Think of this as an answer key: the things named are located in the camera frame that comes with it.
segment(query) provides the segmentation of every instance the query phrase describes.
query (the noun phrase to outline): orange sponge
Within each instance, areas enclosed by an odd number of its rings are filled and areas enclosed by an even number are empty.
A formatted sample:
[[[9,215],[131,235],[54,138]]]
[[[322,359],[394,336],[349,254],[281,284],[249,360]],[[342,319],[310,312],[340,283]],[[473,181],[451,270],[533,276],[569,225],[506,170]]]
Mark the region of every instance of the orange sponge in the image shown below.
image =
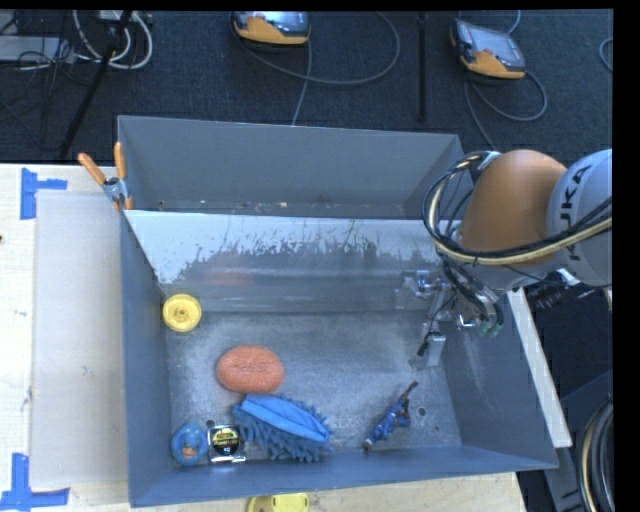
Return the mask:
[[[284,380],[280,359],[260,345],[238,345],[226,352],[216,365],[220,383],[239,393],[269,394]]]

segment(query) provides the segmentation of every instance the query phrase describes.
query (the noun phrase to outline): yellow object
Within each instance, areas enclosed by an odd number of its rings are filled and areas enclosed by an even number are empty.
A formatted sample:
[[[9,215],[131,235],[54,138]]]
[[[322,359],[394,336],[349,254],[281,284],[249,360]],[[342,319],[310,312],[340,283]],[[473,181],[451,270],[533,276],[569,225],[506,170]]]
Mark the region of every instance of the yellow object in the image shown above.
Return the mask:
[[[245,39],[271,44],[304,44],[308,36],[285,36],[267,20],[259,16],[247,16],[247,28],[240,28],[234,21],[236,32]]]
[[[522,78],[524,71],[509,71],[502,62],[487,50],[473,52],[475,62],[469,62],[460,57],[462,63],[471,71],[496,78]]]
[[[188,332],[200,322],[202,309],[191,295],[180,293],[167,299],[162,307],[162,317],[170,329]]]
[[[247,512],[307,512],[309,498],[304,492],[257,496],[249,500]]]

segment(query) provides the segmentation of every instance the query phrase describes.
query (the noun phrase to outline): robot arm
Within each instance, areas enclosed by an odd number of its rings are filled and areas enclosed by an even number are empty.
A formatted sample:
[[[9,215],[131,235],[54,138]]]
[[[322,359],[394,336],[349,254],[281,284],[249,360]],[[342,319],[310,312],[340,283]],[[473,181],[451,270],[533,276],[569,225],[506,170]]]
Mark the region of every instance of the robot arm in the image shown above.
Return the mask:
[[[500,327],[500,295],[552,272],[590,287],[611,285],[611,167],[610,149],[568,169],[537,151],[480,151],[427,192],[423,220],[444,274],[485,331]],[[469,172],[475,186],[462,220],[454,227],[449,218],[443,231],[440,197],[460,172]]]

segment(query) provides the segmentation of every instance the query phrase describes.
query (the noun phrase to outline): cable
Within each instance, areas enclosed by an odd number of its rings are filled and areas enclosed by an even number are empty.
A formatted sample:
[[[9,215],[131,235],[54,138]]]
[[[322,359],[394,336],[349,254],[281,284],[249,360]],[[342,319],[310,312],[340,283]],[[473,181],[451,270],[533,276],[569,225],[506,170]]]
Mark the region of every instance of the cable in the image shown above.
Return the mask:
[[[56,151],[57,149],[60,148],[61,146],[60,144],[58,144],[57,146],[51,146],[51,147],[45,146],[44,144],[42,144],[42,142],[40,142],[38,137],[36,137],[36,135],[31,131],[31,129],[26,125],[26,123],[22,121],[22,119],[20,119],[19,114],[15,110],[13,110],[13,108],[11,108],[11,105],[9,105],[1,97],[0,97],[0,103],[2,103],[4,105],[4,108],[6,108],[13,115],[13,117],[18,121],[18,123],[20,123],[20,125],[24,128],[24,130],[29,135],[29,137],[33,139],[33,141],[38,145],[40,149],[42,149],[43,151]]]
[[[578,485],[583,506],[588,512],[615,512],[611,484],[605,474],[608,461],[607,434],[612,425],[613,401],[609,398],[589,418],[577,446]]]
[[[462,295],[464,295],[464,297],[473,305],[475,305],[475,307],[481,312],[481,319],[489,319],[491,315],[489,313],[489,310],[487,309],[486,304],[484,304],[484,302],[480,300],[480,297],[476,295],[477,293],[486,296],[486,287],[463,268],[464,264],[458,265],[455,260],[442,255],[442,253],[440,253],[440,257],[443,261],[443,270],[445,276],[458,289],[458,291],[460,291]],[[463,283],[461,283],[460,280],[451,271],[451,267],[453,267],[458,274],[464,277],[470,286],[463,285]],[[493,307],[496,313],[496,324],[502,325],[504,322],[502,308],[496,303],[493,303]]]
[[[457,293],[457,289],[455,289],[454,293],[440,305],[440,307],[436,310],[436,312],[431,317],[431,320],[429,321],[429,328],[427,329],[427,333],[425,334],[424,339],[422,340],[422,344],[420,345],[420,348],[418,348],[418,355],[420,357],[424,356],[424,353],[427,350],[427,347],[429,346],[428,338],[429,338],[429,334],[431,334],[433,322],[435,322],[438,314],[441,311],[443,311],[446,306],[448,306],[449,304],[453,305],[454,301],[457,299],[456,293]]]
[[[307,48],[307,76],[311,76],[311,41],[307,41],[305,45]],[[307,87],[309,85],[309,80],[304,81],[304,85],[302,86],[302,91],[300,92],[300,98],[298,99],[298,104],[296,105],[296,111],[293,114],[293,120],[291,121],[291,126],[296,125],[296,121],[298,120],[298,114],[300,113],[300,108],[302,107],[302,100],[304,99],[304,95],[307,92]]]
[[[453,210],[451,217],[449,217],[449,222],[447,223],[447,229],[445,231],[446,236],[451,237],[451,233],[453,233],[453,230],[451,229],[453,227],[453,220],[456,218],[456,215],[458,215],[458,212],[460,211],[460,209],[464,206],[464,203],[466,203],[467,200],[471,197],[472,193],[473,193],[473,189],[469,190],[456,205],[456,208],[455,210]]]
[[[456,261],[474,265],[512,265],[550,255],[559,249],[576,244],[611,228],[612,215],[610,212],[598,217],[612,203],[612,197],[610,196],[568,229],[542,240],[497,251],[472,251],[461,247],[449,236],[445,236],[440,232],[436,220],[437,205],[446,183],[455,174],[470,171],[473,162],[480,162],[480,160],[486,162],[491,155],[492,153],[483,151],[466,155],[462,160],[454,163],[447,173],[436,180],[424,195],[421,205],[422,220],[433,239],[436,249],[441,253]]]
[[[17,69],[19,71],[35,71],[38,69],[46,69],[50,67],[52,64],[54,64],[56,66],[55,73],[57,73],[57,69],[59,68],[59,65],[65,62],[67,57],[69,57],[69,55],[71,54],[71,50],[72,50],[71,45],[67,43],[67,41],[64,39],[65,28],[67,26],[67,16],[68,16],[68,12],[62,17],[60,30],[58,31],[58,45],[56,47],[55,53],[53,54],[53,57],[49,57],[44,53],[44,35],[43,35],[42,46],[41,46],[42,51],[38,52],[35,50],[28,50],[21,53],[18,56]],[[22,59],[25,56],[31,55],[31,54],[38,55],[39,57],[41,57],[41,60],[43,60],[44,63],[35,64],[32,66],[21,65]]]
[[[21,55],[18,57],[18,62],[20,62],[20,59],[22,58],[22,56],[23,56],[23,55],[24,55],[24,53],[23,53],[23,54],[21,54]],[[22,97],[26,94],[27,90],[28,90],[28,89],[31,87],[31,85],[33,84],[33,82],[34,82],[35,78],[36,78],[36,73],[33,73],[33,74],[31,75],[31,77],[29,78],[29,81],[27,82],[27,84],[22,88],[22,91],[21,91],[21,92],[20,92],[20,93],[15,97],[15,98],[13,98],[12,100],[6,101],[6,100],[2,100],[2,99],[1,99],[1,97],[0,97],[0,101],[3,103],[4,108],[7,108],[7,105],[11,105],[11,104],[13,104],[13,103],[17,102],[20,98],[22,98]],[[14,116],[14,114],[12,113],[11,115],[8,115],[8,116],[5,116],[5,117],[0,117],[0,121],[4,121],[5,119],[8,119],[8,118],[10,118],[10,117],[15,117],[15,116]]]
[[[382,18],[385,21],[385,23],[389,26],[389,28],[391,29],[391,32],[393,33],[393,37],[394,37],[394,40],[395,40],[395,52],[394,52],[393,58],[391,59],[391,62],[382,71],[380,71],[379,73],[376,73],[373,76],[366,77],[366,78],[355,79],[355,80],[329,80],[329,79],[325,79],[325,78],[318,78],[318,77],[314,77],[314,76],[309,76],[308,74],[307,75],[303,75],[303,74],[291,71],[289,69],[277,66],[277,65],[269,62],[268,60],[263,59],[262,57],[257,55],[255,52],[252,52],[249,48],[247,48],[246,45],[242,44],[242,40],[241,40],[240,36],[236,33],[235,30],[233,30],[233,26],[232,26],[231,22],[229,23],[229,28],[231,29],[231,33],[234,35],[236,41],[238,41],[240,43],[240,46],[247,53],[249,53],[249,55],[251,55],[255,59],[259,60],[263,64],[266,64],[267,66],[269,66],[269,67],[271,67],[273,69],[276,69],[278,71],[281,71],[281,72],[283,72],[283,73],[285,73],[285,74],[287,74],[289,76],[292,76],[294,78],[300,78],[300,79],[306,80],[308,82],[317,83],[317,84],[325,84],[325,85],[362,85],[362,84],[366,84],[366,83],[369,83],[369,82],[373,82],[374,80],[377,80],[378,78],[381,78],[382,76],[386,75],[396,65],[396,62],[398,61],[398,57],[400,56],[400,36],[398,35],[398,32],[397,32],[396,28],[393,26],[393,24],[387,19],[387,17],[384,14],[382,14],[381,12],[378,12],[378,11],[376,11],[376,14],[378,16],[380,16],[380,18]]]
[[[100,53],[93,48],[93,46],[91,46],[91,44],[89,43],[89,40],[87,39],[84,31],[82,30],[82,27],[80,25],[80,19],[78,18],[78,11],[77,9],[73,9],[72,11],[72,15],[73,15],[73,21],[76,27],[76,30],[78,31],[78,34],[80,35],[80,39],[82,40],[82,43],[84,44],[84,46],[87,48],[87,50],[89,50],[89,52],[91,53],[91,55],[93,55],[93,59],[91,57],[87,57],[85,55],[80,55],[78,54],[78,58],[84,59],[84,60],[91,60],[92,62],[100,62],[102,60],[102,55],[100,55]],[[113,11],[113,13],[115,14],[116,18],[119,20],[120,19],[120,14],[117,11]],[[145,66],[150,60],[151,60],[151,56],[153,55],[153,37],[151,35],[151,31],[149,30],[149,27],[147,26],[147,24],[142,20],[142,18],[140,18],[140,15],[136,12],[133,11],[133,13],[131,14],[131,19],[135,22],[137,22],[137,24],[142,27],[142,30],[144,32],[146,41],[147,41],[147,45],[148,45],[148,49],[147,49],[147,53],[144,56],[144,58],[137,63],[134,64],[120,64],[117,61],[123,59],[127,53],[129,52],[130,48],[131,48],[131,35],[129,33],[128,29],[125,29],[124,33],[125,36],[127,38],[127,45],[125,47],[125,49],[120,52],[120,54],[113,56],[110,60],[109,60],[109,66],[114,68],[114,69],[123,69],[123,70],[134,70],[134,69],[140,69],[143,66]]]
[[[458,11],[458,12],[459,12],[458,18],[461,19],[462,18],[462,11]],[[513,25],[511,26],[511,28],[507,32],[509,35],[511,35],[511,33],[513,33],[513,31],[516,29],[516,27],[520,23],[520,18],[521,18],[521,12],[520,12],[520,10],[518,10],[517,11],[517,16],[516,16],[516,21],[513,23]],[[540,110],[536,114],[533,114],[533,115],[527,116],[527,117],[519,117],[519,116],[515,116],[515,115],[512,115],[512,114],[509,114],[509,113],[507,113],[507,112],[505,112],[503,110],[500,110],[498,107],[493,105],[482,94],[482,92],[480,92],[480,89],[476,85],[476,84],[491,85],[491,86],[506,85],[508,83],[511,83],[512,82],[511,80],[509,80],[509,79],[489,79],[489,78],[480,79],[480,78],[475,77],[475,75],[473,74],[472,71],[465,72],[463,87],[464,87],[464,96],[465,96],[465,101],[467,103],[467,107],[469,108],[471,116],[473,117],[473,120],[476,123],[476,126],[480,130],[480,133],[482,133],[482,136],[489,143],[489,146],[494,150],[496,149],[496,146],[493,143],[493,141],[491,140],[491,138],[489,137],[489,135],[487,134],[487,132],[485,131],[485,129],[483,128],[482,123],[478,119],[478,116],[476,115],[476,112],[475,112],[475,110],[473,108],[473,105],[471,104],[471,97],[470,97],[470,94],[469,94],[469,85],[471,85],[471,88],[478,95],[478,97],[485,103],[485,105],[487,105],[494,112],[498,113],[502,117],[504,117],[506,119],[509,119],[511,121],[527,123],[527,122],[531,122],[531,121],[536,121],[537,119],[539,119],[540,117],[542,117],[544,115],[544,113],[547,111],[548,99],[547,99],[547,93],[546,93],[546,91],[544,89],[544,86],[542,85],[540,80],[538,80],[538,78],[533,73],[531,73],[531,71],[527,70],[525,72],[525,77],[530,77],[531,80],[533,80],[535,85],[540,90],[540,93],[542,95],[542,107],[540,108]]]
[[[453,201],[453,198],[456,196],[456,193],[458,192],[458,189],[460,188],[460,183],[462,183],[462,179],[463,179],[463,176],[461,174],[460,175],[460,179],[456,183],[456,188],[453,189],[453,193],[451,194],[451,197],[449,198],[449,202],[447,203],[447,205],[444,208],[442,208],[442,212],[443,213],[446,212],[449,209],[449,206],[451,205],[451,201]],[[438,205],[438,214],[440,214],[440,211],[441,211],[440,210],[440,205]]]
[[[604,47],[609,43],[613,43],[613,37],[609,37],[600,43],[600,47],[598,48],[598,55],[600,56],[600,60],[602,61],[604,66],[613,73],[613,66],[609,64],[607,59],[604,57]]]
[[[537,277],[534,276],[532,274],[528,274],[527,272],[523,272],[522,270],[519,270],[517,268],[512,267],[511,265],[503,265],[504,268],[511,270],[512,272],[515,272],[516,274],[520,274],[521,276],[524,277],[528,277],[529,279],[536,281],[538,283],[542,283],[542,284],[546,284],[549,286],[555,286],[558,288],[584,288],[585,290],[583,291],[583,293],[585,293],[588,290],[605,290],[607,288],[609,288],[611,286],[612,283],[608,283],[608,284],[604,284],[604,285],[598,285],[598,286],[592,286],[592,285],[588,285],[585,284],[583,282],[579,282],[573,285],[567,284],[565,282],[561,282],[561,281],[552,281],[549,279],[545,279],[543,277]]]
[[[11,15],[11,19],[9,21],[7,21],[4,25],[2,25],[2,27],[0,27],[0,35],[2,35],[4,33],[5,30],[7,30],[11,25],[16,25],[17,26],[17,15],[16,15],[16,11],[13,11],[13,14]]]

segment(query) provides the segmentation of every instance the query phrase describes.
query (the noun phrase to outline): bin floor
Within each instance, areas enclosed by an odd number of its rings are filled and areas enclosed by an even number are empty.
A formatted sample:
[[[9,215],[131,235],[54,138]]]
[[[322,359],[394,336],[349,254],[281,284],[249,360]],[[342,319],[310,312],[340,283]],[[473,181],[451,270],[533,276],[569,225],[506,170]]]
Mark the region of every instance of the bin floor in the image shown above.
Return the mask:
[[[425,368],[416,355],[424,313],[204,312],[189,333],[167,329],[172,431],[187,421],[231,423],[231,406],[244,395],[215,377],[218,359],[239,344],[269,348],[280,358],[283,384],[274,392],[304,401],[327,417],[335,452],[361,449],[371,430],[409,384],[411,426],[396,428],[374,449],[460,445],[442,364]],[[247,444],[251,459],[266,458]]]

